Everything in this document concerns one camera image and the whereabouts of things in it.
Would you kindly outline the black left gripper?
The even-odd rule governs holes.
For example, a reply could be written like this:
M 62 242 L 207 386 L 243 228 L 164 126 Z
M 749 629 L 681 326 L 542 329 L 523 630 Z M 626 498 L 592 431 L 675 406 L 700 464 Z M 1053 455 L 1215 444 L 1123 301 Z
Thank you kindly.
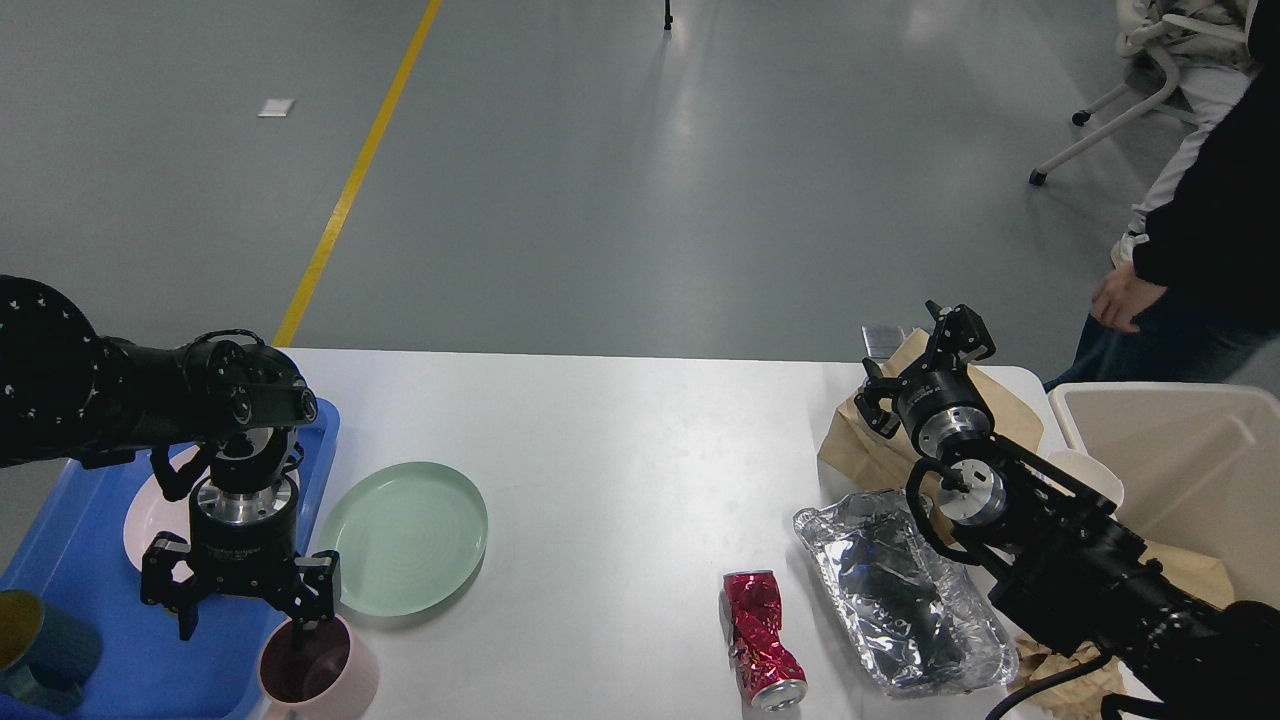
M 300 487 L 284 475 L 251 493 L 201 480 L 189 498 L 192 544 L 157 533 L 143 552 L 140 598 L 178 621 L 180 641 L 198 625 L 198 606 L 215 591 L 262 597 L 291 620 L 296 635 L 335 619 L 340 552 L 294 550 Z

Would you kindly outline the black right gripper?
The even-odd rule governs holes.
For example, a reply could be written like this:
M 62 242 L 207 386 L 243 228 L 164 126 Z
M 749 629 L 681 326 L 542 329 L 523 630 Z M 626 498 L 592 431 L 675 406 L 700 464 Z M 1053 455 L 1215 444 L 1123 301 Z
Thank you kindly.
M 997 346 L 982 315 L 968 305 L 927 300 L 925 309 L 934 328 L 925 343 L 924 373 L 905 380 L 886 375 L 876 360 L 861 360 L 867 378 L 854 405 L 878 436 L 892 439 L 902 423 L 920 456 L 945 460 L 959 445 L 984 439 L 995 429 L 969 368 L 993 356 Z

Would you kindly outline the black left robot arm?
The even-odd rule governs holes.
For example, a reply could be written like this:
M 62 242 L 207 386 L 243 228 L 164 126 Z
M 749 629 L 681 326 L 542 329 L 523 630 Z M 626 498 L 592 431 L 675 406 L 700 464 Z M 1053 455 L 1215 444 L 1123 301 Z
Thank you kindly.
M 1 301 L 3 465 L 97 469 L 145 451 L 163 497 L 187 507 L 188 534 L 160 530 L 143 553 L 143 603 L 173 612 L 182 639 L 210 594 L 264 600 L 297 634 L 335 618 L 339 555 L 294 543 L 297 430 L 320 407 L 288 356 L 243 329 L 179 348 L 101 336 L 67 296 L 17 275 Z

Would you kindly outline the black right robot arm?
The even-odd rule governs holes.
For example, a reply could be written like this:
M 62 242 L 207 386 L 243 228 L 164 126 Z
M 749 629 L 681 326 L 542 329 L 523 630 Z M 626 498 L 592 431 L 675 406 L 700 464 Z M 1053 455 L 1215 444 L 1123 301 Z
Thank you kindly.
M 1277 610 L 1217 609 L 1175 587 L 1160 561 L 1143 561 L 1147 544 L 1115 520 L 1114 501 L 996 430 L 968 372 L 995 352 L 980 315 L 925 307 L 934 329 L 914 361 L 887 375 L 863 360 L 859 415 L 886 439 L 909 438 L 918 459 L 906 503 L 938 555 L 984 568 L 995 607 L 1053 652 L 1084 643 L 1100 652 L 1011 693 L 989 716 L 1119 660 L 1151 698 L 1107 694 L 1105 719 L 1275 719 Z

